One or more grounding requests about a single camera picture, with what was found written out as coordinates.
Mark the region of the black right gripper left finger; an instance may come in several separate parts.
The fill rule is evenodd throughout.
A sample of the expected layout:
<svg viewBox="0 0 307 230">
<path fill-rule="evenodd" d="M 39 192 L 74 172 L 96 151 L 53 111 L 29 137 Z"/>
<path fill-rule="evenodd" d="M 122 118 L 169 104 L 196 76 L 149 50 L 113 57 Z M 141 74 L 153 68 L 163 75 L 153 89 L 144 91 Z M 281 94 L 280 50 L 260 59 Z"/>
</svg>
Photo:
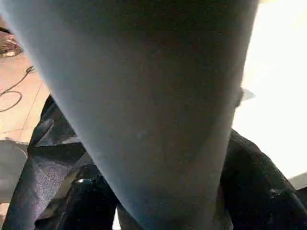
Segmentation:
<svg viewBox="0 0 307 230">
<path fill-rule="evenodd" d="M 35 221 L 37 230 L 110 230 L 118 199 L 95 165 L 74 170 Z"/>
</svg>

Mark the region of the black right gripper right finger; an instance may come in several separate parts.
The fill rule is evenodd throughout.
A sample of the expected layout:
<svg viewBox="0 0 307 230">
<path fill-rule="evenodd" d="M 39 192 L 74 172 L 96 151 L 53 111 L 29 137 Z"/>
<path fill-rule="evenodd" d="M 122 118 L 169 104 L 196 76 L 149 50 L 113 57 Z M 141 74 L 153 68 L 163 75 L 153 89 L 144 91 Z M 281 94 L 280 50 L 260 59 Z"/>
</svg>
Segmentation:
<svg viewBox="0 0 307 230">
<path fill-rule="evenodd" d="M 307 228 L 307 209 L 294 187 L 256 144 L 235 130 L 220 181 L 234 229 Z"/>
</svg>

